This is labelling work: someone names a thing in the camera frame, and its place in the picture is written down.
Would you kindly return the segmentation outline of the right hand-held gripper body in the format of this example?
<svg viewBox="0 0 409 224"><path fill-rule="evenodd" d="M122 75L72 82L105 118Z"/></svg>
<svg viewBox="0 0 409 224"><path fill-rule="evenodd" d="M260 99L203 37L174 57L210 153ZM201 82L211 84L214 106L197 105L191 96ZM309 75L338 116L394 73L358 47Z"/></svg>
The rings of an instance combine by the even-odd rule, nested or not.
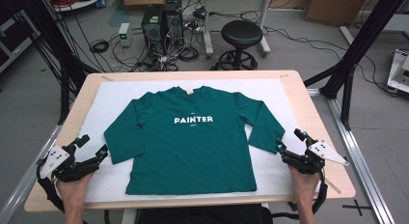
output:
<svg viewBox="0 0 409 224"><path fill-rule="evenodd" d="M349 164L349 162L328 143L311 138L306 141L306 150L303 155L293 153L286 148L286 152L281 154L281 158L283 163L294 167L299 173L310 175L320 172L324 168L326 160L344 166Z"/></svg>

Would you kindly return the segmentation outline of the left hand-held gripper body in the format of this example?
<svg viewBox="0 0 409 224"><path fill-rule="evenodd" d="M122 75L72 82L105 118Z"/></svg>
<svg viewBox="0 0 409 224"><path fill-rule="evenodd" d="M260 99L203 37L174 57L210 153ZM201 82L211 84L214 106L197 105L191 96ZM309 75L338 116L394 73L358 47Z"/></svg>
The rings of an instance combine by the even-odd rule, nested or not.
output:
<svg viewBox="0 0 409 224"><path fill-rule="evenodd" d="M45 163L40 168L40 178L45 179L48 175L54 175L63 182L76 182L95 172L99 168L97 157L76 162L77 148L77 144L52 147L46 156Z"/></svg>

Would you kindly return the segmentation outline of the green long-sleeve shirt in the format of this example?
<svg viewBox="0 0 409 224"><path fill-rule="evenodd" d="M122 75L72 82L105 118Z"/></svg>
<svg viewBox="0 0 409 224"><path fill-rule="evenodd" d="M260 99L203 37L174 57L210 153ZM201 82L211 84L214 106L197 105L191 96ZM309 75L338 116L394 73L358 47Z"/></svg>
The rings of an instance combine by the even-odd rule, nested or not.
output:
<svg viewBox="0 0 409 224"><path fill-rule="evenodd" d="M256 190L250 150L284 134L263 101L203 86L132 100L104 138L114 163L133 162L127 194L186 195Z"/></svg>

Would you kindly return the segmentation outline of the person's left hand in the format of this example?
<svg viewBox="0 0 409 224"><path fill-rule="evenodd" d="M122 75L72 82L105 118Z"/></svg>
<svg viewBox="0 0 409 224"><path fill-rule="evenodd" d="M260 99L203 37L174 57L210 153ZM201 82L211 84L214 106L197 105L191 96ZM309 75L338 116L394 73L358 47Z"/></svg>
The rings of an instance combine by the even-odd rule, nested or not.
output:
<svg viewBox="0 0 409 224"><path fill-rule="evenodd" d="M57 181L57 188L66 209L85 206L85 195L92 176L93 174L89 174L75 182Z"/></svg>

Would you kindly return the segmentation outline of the person's right hand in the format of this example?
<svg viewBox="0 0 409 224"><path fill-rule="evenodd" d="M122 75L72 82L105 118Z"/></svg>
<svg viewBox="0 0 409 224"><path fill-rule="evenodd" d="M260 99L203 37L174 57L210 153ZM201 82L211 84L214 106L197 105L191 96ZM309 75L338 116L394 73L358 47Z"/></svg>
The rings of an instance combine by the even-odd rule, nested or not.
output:
<svg viewBox="0 0 409 224"><path fill-rule="evenodd" d="M292 166L288 169L292 176L296 201L301 204L311 203L319 183L319 175L301 174Z"/></svg>

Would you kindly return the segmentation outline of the white foam mat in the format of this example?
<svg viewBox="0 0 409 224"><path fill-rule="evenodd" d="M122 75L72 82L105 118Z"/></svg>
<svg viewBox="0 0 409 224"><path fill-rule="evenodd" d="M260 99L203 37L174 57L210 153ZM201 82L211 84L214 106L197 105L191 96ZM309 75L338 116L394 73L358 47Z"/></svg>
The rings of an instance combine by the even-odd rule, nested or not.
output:
<svg viewBox="0 0 409 224"><path fill-rule="evenodd" d="M229 93L241 93L248 98L263 101L285 130L281 138L288 149L298 154L305 147L294 135L295 118L287 99L284 85L278 79L208 79L208 80L153 80L103 82L80 128L88 134L89 142L75 156L83 161L103 145L105 130L134 99L146 93L157 93L179 87L187 93L203 86ZM129 195L126 188L130 181L132 160L114 163L110 151L99 170L92 177L86 193L90 207L113 206L116 203L132 203L144 207L189 206L200 203L250 203L257 200L287 200L292 196L292 179L287 166L276 151L267 152L253 147L250 157L257 188L248 192L186 194L186 195Z"/></svg>

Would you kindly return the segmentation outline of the black tape cross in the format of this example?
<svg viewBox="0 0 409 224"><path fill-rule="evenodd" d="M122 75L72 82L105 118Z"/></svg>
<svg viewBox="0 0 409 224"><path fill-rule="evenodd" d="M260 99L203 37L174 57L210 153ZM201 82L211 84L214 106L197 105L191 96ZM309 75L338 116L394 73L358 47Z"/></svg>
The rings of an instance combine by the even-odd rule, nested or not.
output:
<svg viewBox="0 0 409 224"><path fill-rule="evenodd" d="M358 212L360 216L363 216L363 211L364 210L372 210L371 206L364 206L361 205L356 199L353 200L353 203L351 205L342 205L344 209L349 209L349 210L355 210Z"/></svg>

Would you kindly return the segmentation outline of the white machine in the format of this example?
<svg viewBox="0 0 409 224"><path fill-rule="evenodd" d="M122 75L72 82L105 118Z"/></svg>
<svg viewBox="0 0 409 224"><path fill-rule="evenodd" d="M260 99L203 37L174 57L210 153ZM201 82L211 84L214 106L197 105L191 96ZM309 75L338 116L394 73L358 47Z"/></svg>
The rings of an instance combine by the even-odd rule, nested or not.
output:
<svg viewBox="0 0 409 224"><path fill-rule="evenodd" d="M387 84L409 94L409 51L396 49Z"/></svg>

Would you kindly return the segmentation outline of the small white device green light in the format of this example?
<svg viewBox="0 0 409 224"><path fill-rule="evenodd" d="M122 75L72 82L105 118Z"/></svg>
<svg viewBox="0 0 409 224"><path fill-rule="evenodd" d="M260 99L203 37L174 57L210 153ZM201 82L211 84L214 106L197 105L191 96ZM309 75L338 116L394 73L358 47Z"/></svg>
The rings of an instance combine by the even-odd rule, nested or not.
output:
<svg viewBox="0 0 409 224"><path fill-rule="evenodd" d="M120 42L123 47L130 47L132 43L132 33L128 23L122 23L118 32Z"/></svg>

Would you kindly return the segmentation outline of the black round stool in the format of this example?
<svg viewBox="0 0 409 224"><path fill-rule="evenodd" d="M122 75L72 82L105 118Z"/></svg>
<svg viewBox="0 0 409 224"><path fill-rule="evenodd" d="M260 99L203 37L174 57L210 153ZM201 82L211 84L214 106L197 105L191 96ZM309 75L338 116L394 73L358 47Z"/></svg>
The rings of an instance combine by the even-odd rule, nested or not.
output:
<svg viewBox="0 0 409 224"><path fill-rule="evenodd" d="M256 23L247 20L234 20L223 26L222 38L232 45L234 50L224 52L211 70L254 70L258 63L253 55L246 52L263 38L262 30Z"/></svg>

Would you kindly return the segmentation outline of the large cardboard box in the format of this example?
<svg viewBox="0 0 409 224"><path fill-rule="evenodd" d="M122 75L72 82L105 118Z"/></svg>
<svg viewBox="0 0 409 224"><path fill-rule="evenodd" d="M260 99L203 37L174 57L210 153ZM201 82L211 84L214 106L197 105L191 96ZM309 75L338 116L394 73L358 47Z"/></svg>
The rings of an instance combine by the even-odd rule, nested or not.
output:
<svg viewBox="0 0 409 224"><path fill-rule="evenodd" d="M309 22L348 26L356 18L366 0L310 0L305 11Z"/></svg>

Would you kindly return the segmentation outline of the black computer tower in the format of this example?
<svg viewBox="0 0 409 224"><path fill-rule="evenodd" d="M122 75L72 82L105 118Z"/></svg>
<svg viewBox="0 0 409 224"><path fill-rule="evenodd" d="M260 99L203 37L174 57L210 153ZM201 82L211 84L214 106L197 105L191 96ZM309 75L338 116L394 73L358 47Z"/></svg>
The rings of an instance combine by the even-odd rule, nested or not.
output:
<svg viewBox="0 0 409 224"><path fill-rule="evenodd" d="M179 0L173 0L165 5L164 25L169 43L183 45L182 7Z"/></svg>
<svg viewBox="0 0 409 224"><path fill-rule="evenodd" d="M148 5L141 23L147 48L159 55L164 54L162 13L161 4Z"/></svg>

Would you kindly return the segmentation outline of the round white table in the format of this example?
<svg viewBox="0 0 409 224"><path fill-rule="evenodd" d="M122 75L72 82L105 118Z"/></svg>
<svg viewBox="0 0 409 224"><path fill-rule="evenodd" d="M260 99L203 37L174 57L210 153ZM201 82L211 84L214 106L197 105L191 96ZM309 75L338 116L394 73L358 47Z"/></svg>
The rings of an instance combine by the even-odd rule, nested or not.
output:
<svg viewBox="0 0 409 224"><path fill-rule="evenodd" d="M50 3L56 12L77 10L91 5L104 7L103 0L50 0Z"/></svg>

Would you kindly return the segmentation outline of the white desk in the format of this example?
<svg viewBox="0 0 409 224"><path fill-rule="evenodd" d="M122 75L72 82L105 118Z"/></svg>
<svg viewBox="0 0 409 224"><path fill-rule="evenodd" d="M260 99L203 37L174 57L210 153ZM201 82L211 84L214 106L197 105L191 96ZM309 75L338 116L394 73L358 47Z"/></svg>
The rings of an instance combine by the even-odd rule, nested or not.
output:
<svg viewBox="0 0 409 224"><path fill-rule="evenodd" d="M203 35L206 57L210 58L214 53L210 36L209 17L211 12L260 12L257 25L259 28L263 28L270 1L271 0L204 0L205 15Z"/></svg>

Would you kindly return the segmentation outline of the aluminium rail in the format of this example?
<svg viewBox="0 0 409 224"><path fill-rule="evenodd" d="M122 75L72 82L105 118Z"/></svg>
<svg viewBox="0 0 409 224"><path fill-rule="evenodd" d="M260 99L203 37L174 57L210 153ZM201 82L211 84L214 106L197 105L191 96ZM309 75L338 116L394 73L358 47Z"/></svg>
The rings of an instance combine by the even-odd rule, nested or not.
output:
<svg viewBox="0 0 409 224"><path fill-rule="evenodd" d="M40 159L44 158L48 150L53 146L58 134L61 131L61 128L61 125L55 125L40 151L34 157L34 160L29 165L17 186L14 188L14 191L0 209L0 224L9 224L18 209L27 199L31 189L37 181L37 163Z"/></svg>
<svg viewBox="0 0 409 224"><path fill-rule="evenodd" d="M370 172L358 142L341 121L341 107L335 99L326 99L341 134L343 144L379 224L395 224L391 212Z"/></svg>

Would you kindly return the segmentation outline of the black metal frame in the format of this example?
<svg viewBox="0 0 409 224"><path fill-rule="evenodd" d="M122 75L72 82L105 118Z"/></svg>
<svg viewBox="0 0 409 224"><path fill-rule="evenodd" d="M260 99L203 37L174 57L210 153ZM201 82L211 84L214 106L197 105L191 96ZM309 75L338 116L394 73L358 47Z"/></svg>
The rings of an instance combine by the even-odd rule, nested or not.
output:
<svg viewBox="0 0 409 224"><path fill-rule="evenodd" d="M34 44L60 85L61 125L71 106L71 97L77 97L86 77L97 73L74 54L63 36L45 0L3 0L12 19Z"/></svg>
<svg viewBox="0 0 409 224"><path fill-rule="evenodd" d="M340 61L304 81L304 85L308 87L328 77L328 82L319 89L328 99L336 99L338 91L343 88L340 120L347 130L350 129L350 103L355 69L403 2L404 0L379 0Z"/></svg>

